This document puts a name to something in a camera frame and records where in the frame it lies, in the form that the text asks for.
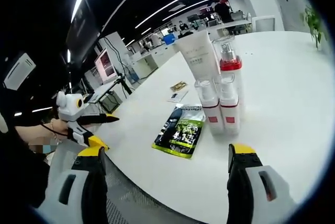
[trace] green plant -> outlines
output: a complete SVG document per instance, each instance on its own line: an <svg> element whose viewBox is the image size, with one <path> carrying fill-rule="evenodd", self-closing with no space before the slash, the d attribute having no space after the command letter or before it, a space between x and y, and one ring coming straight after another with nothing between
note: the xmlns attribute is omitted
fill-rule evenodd
<svg viewBox="0 0 335 224"><path fill-rule="evenodd" d="M300 13L300 18L303 23L306 22L306 24L308 25L312 39L315 40L315 46L317 49L319 49L322 34L325 35L321 28L320 15L313 8L307 6L305 8L305 13Z"/></svg>

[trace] computer monitor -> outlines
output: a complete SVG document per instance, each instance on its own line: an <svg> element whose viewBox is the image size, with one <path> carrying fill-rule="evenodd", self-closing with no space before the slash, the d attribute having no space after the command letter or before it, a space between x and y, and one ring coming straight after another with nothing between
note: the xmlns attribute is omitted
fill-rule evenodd
<svg viewBox="0 0 335 224"><path fill-rule="evenodd" d="M218 25L218 21L217 20L213 20L213 21L209 21L208 22L208 26L209 27L213 27L213 26L217 26Z"/></svg>
<svg viewBox="0 0 335 224"><path fill-rule="evenodd" d="M187 17L187 20L191 23L191 22L193 22L193 21L195 21L195 20L199 20L200 18L199 18L199 16L198 15L191 15L191 16L188 16Z"/></svg>
<svg viewBox="0 0 335 224"><path fill-rule="evenodd" d="M235 13L231 13L231 19L233 19L234 21L243 20L243 12L237 11Z"/></svg>
<svg viewBox="0 0 335 224"><path fill-rule="evenodd" d="M115 67L109 58L107 49L104 49L95 60L95 66L101 79L103 80L103 83L106 83L117 76Z"/></svg>

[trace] green packaging bag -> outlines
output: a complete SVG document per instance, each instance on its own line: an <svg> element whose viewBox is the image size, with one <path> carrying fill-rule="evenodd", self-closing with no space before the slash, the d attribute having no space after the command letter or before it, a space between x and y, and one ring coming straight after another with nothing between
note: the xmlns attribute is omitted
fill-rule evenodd
<svg viewBox="0 0 335 224"><path fill-rule="evenodd" d="M201 106L177 104L152 147L186 159L191 158L205 119Z"/></svg>

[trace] small card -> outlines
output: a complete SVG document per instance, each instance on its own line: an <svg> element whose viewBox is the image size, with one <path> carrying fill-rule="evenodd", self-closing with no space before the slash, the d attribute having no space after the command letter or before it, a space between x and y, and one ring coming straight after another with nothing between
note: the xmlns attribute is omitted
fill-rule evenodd
<svg viewBox="0 0 335 224"><path fill-rule="evenodd" d="M182 90L179 92L174 92L171 94L171 97L167 100L168 102L179 103L185 95L188 93L188 90Z"/></svg>

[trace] white round table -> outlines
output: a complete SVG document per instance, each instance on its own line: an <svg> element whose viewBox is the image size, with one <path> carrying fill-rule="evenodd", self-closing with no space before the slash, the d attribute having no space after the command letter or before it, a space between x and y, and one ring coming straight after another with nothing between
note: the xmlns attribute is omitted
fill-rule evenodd
<svg viewBox="0 0 335 224"><path fill-rule="evenodd" d="M205 126L193 157L151 148L175 104L170 86L186 81L183 104L198 104L194 78L180 53L153 73L116 110L120 121L100 127L109 158L142 190L193 219L225 223L228 144L253 147L301 203L322 177L333 137L333 63L307 33L273 31L236 36L243 60L246 117L237 137L212 137Z"/></svg>

